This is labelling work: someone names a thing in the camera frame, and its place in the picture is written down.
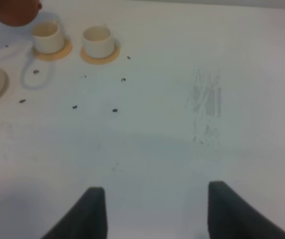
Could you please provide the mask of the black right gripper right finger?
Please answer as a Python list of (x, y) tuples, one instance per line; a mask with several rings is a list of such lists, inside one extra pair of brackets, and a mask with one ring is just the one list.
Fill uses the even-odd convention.
[(285, 239), (285, 231), (223, 181), (208, 186), (207, 225), (211, 239)]

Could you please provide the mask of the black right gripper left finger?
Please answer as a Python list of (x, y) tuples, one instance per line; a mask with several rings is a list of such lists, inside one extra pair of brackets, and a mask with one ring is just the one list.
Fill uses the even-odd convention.
[(105, 190), (89, 188), (44, 239), (106, 239), (108, 217)]

